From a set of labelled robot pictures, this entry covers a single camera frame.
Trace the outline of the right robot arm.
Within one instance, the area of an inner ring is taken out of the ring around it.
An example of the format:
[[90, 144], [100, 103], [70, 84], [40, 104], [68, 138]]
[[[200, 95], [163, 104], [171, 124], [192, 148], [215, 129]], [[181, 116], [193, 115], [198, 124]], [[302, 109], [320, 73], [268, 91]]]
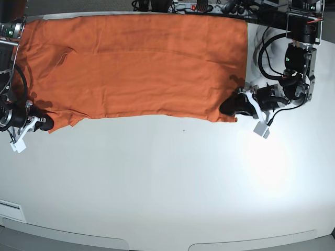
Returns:
[[[16, 63], [25, 24], [25, 17], [1, 23], [1, 131], [9, 133], [15, 147], [23, 143], [28, 132], [49, 131], [54, 126], [50, 116], [28, 98], [27, 79]], [[23, 84], [23, 93], [18, 97], [12, 90], [16, 73]]]

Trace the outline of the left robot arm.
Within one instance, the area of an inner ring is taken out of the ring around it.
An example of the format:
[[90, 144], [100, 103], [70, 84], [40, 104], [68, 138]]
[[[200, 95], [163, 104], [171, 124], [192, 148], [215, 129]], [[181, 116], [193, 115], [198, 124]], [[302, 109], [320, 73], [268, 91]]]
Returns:
[[[219, 111], [223, 115], [241, 114], [260, 119], [262, 113], [293, 110], [311, 101], [315, 84], [315, 45], [321, 42], [325, 1], [228, 1], [223, 14], [233, 14], [247, 22], [281, 29], [283, 33], [262, 39], [258, 54], [261, 74], [274, 85], [262, 88], [238, 88]], [[283, 73], [269, 74], [263, 66], [263, 55], [267, 48], [281, 38], [290, 39], [285, 53]]]

